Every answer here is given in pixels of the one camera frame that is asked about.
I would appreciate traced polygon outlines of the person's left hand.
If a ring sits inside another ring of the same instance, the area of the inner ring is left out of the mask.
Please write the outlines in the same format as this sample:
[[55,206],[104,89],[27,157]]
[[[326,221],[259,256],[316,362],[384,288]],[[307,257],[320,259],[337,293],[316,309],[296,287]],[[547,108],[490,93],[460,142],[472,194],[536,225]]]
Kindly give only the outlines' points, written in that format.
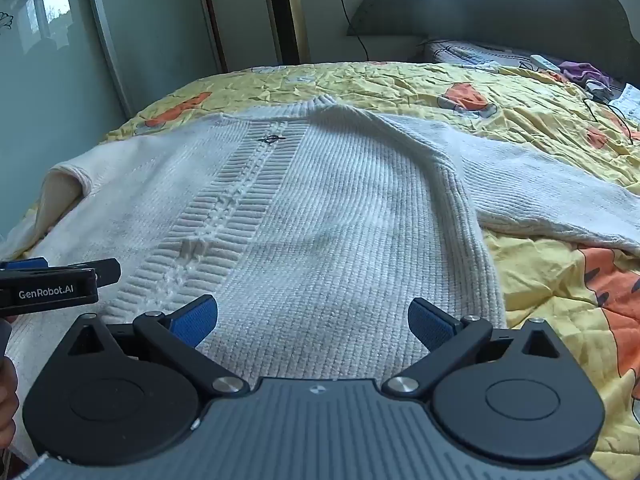
[[0,448],[8,448],[14,438],[14,417],[20,406],[17,396],[17,374],[13,362],[4,358],[0,374]]

